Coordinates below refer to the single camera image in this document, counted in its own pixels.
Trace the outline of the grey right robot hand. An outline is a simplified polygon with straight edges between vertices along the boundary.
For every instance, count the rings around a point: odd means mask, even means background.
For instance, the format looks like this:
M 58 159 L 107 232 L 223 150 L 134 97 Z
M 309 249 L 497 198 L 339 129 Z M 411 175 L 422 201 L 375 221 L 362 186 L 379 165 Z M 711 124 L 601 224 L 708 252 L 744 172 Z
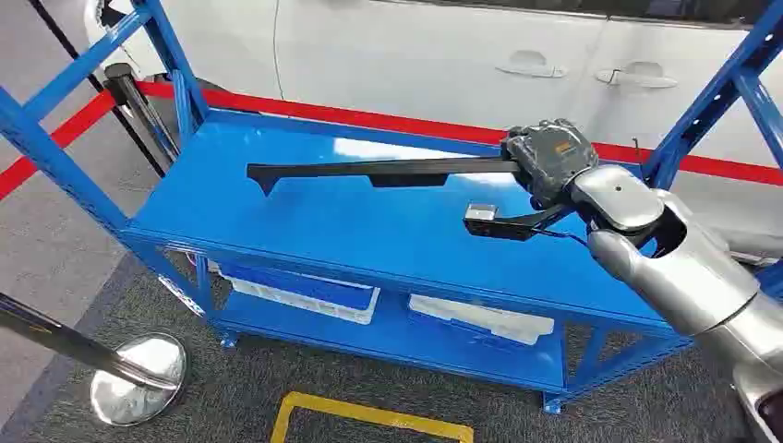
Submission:
M 569 120 L 542 120 L 511 128 L 500 143 L 501 156 L 519 165 L 515 180 L 531 195 L 533 208 L 546 210 L 581 172 L 598 165 L 592 143 Z

